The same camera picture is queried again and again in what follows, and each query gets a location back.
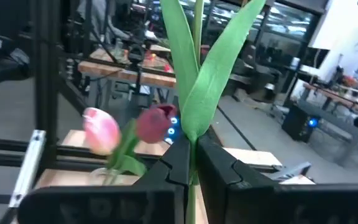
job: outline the tulip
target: tulip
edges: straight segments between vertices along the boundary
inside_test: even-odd
[[[91,152],[102,156],[111,154],[121,140],[116,120],[97,108],[85,109],[83,117],[85,141]]]
[[[146,143],[162,141],[176,113],[177,109],[173,105],[158,105],[144,111],[136,121],[137,137]]]

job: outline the floor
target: floor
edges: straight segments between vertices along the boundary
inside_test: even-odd
[[[62,96],[58,103],[58,137],[62,140],[70,129],[81,129],[82,118]],[[221,98],[219,106],[258,150],[272,152],[286,166],[308,161],[312,163],[308,175],[317,183],[358,183],[358,153],[346,168],[332,162],[344,143],[318,130],[309,144],[295,142],[263,110],[227,96]],[[224,146],[250,149],[218,110],[213,126]],[[0,139],[28,141],[33,129],[33,79],[0,83]],[[0,167],[0,194],[11,193],[18,171]],[[0,216],[5,208],[0,205]]]

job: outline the chair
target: chair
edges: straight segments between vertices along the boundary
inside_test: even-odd
[[[255,52],[254,45],[246,44],[241,58],[236,60],[232,72],[249,77],[249,84],[240,85],[239,88],[243,88],[253,100],[273,103],[277,94],[280,93],[285,79],[278,70],[259,65],[255,61]]]

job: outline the black box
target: black box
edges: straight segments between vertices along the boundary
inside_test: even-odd
[[[292,105],[281,128],[296,141],[308,142],[319,117],[308,114],[297,105]]]

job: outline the green leaf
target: green leaf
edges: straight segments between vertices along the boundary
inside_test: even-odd
[[[243,7],[209,51],[181,110],[182,128],[190,141],[207,131],[237,55],[264,4],[265,0],[252,0]]]
[[[139,142],[139,138],[135,134],[136,122],[134,119],[130,120],[124,127],[121,133],[121,140],[119,145],[113,150],[112,154],[108,157],[106,164],[107,169],[119,166],[124,155],[130,154],[135,149]]]
[[[182,109],[198,74],[193,39],[179,0],[161,0],[160,3],[177,79],[179,107]]]
[[[200,67],[201,33],[203,29],[204,0],[196,0],[194,5],[193,42],[197,66]]]
[[[129,171],[139,177],[143,176],[147,169],[146,166],[131,156],[124,156],[121,165],[117,168],[119,171]]]

